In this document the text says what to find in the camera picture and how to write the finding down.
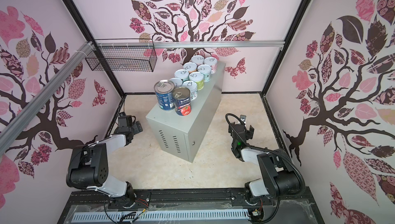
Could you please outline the yellow labelled can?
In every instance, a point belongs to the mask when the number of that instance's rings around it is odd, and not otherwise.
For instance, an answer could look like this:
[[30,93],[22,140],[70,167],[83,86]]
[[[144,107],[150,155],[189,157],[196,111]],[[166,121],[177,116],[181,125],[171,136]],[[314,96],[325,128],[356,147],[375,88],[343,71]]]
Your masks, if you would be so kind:
[[171,78],[169,81],[174,84],[175,88],[181,87],[183,84],[183,81],[179,78]]

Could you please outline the small light blue can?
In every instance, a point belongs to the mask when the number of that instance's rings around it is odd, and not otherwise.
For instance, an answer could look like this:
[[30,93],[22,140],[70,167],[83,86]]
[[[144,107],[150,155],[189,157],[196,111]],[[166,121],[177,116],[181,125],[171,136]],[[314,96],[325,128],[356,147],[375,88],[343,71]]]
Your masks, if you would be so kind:
[[189,80],[189,72],[184,69],[175,71],[174,76],[175,78],[180,79],[183,83]]

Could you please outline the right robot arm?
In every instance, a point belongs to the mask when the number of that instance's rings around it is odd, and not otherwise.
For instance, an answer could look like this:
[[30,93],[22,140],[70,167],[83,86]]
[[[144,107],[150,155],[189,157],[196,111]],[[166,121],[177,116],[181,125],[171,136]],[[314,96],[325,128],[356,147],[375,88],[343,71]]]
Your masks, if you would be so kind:
[[250,203],[262,197],[278,198],[299,196],[306,190],[306,183],[300,171],[282,149],[271,150],[247,143],[253,137],[253,127],[249,130],[243,124],[229,124],[232,137],[231,151],[242,162],[259,166],[261,178],[245,184],[246,199]]

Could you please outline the grey teal can front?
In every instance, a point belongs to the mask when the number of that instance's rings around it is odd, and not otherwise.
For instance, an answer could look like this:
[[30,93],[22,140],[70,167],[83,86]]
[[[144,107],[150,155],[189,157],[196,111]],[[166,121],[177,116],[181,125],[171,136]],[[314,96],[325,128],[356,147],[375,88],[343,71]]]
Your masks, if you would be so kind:
[[205,83],[211,80],[211,66],[207,64],[201,64],[198,66],[197,71],[204,76]]

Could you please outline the green labelled can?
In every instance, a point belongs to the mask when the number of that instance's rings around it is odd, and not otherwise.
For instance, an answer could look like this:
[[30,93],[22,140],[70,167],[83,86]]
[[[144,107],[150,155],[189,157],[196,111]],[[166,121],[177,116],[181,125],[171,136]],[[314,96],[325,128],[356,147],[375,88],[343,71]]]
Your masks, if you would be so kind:
[[197,85],[197,90],[200,91],[204,88],[204,75],[200,72],[192,72],[189,74],[189,80]]

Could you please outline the pink white labelled can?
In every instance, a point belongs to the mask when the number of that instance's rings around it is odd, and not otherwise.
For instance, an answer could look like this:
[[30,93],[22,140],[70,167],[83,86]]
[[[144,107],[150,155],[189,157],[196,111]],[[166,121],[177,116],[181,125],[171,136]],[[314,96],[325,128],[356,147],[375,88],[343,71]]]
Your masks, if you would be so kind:
[[215,57],[207,57],[204,59],[204,63],[211,67],[211,73],[215,74],[217,71],[218,60]]

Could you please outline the brown labelled can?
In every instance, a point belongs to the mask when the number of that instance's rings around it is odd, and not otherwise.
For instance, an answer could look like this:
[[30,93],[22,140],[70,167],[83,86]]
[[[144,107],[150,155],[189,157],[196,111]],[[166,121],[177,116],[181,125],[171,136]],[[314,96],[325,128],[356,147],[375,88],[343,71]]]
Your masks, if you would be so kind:
[[186,87],[178,87],[172,91],[175,111],[179,116],[187,116],[191,113],[190,90]]

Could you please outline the tall blue labelled can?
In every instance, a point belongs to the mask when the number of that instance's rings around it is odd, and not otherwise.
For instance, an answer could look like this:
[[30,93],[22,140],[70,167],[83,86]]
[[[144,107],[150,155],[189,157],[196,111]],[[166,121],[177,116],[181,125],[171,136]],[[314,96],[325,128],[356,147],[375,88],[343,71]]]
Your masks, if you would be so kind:
[[164,111],[174,109],[174,101],[172,97],[172,91],[174,88],[174,83],[169,80],[161,80],[154,85],[158,105]]

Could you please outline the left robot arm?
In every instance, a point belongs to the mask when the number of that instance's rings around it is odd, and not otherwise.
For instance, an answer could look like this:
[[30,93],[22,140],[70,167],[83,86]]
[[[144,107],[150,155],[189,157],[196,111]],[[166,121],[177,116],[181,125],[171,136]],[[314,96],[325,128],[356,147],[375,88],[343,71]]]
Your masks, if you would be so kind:
[[134,135],[143,131],[139,121],[132,126],[116,128],[108,138],[73,149],[66,183],[70,188],[103,193],[113,202],[113,208],[129,209],[135,205],[136,194],[127,181],[110,174],[108,156],[130,144]]

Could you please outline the orange labelled can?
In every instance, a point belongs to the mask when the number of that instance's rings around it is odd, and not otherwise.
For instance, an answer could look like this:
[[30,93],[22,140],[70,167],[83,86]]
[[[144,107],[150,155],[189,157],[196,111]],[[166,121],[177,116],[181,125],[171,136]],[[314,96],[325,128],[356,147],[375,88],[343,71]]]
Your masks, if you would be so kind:
[[188,71],[189,73],[193,73],[197,71],[197,64],[194,62],[187,62],[183,65],[183,69]]

